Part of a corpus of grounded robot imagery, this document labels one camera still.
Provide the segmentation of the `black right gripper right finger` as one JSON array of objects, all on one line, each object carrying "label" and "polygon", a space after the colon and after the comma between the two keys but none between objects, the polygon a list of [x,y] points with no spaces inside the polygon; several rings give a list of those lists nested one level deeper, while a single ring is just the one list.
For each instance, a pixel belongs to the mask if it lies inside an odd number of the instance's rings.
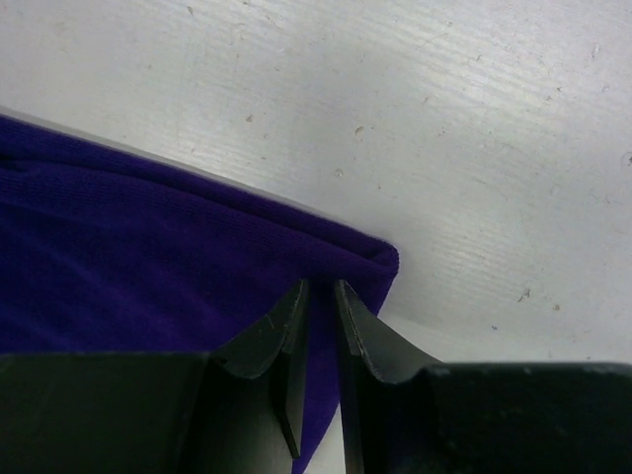
[{"label": "black right gripper right finger", "polygon": [[631,368],[444,363],[335,286],[350,473],[627,473]]}]

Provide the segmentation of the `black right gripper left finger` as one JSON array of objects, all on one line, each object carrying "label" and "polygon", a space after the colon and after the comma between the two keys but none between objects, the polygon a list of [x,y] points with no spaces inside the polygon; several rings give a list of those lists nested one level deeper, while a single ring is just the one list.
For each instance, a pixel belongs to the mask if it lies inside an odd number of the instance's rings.
[{"label": "black right gripper left finger", "polygon": [[213,352],[1,358],[5,473],[288,473],[301,449],[310,288]]}]

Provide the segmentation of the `purple towel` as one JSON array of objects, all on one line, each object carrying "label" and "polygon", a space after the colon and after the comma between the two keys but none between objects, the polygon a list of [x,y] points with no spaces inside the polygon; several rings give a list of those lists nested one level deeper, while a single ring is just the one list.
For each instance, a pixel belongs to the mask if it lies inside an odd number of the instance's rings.
[{"label": "purple towel", "polygon": [[182,169],[1,120],[1,350],[211,351],[312,289],[296,473],[339,405],[333,284],[372,312],[389,243]]}]

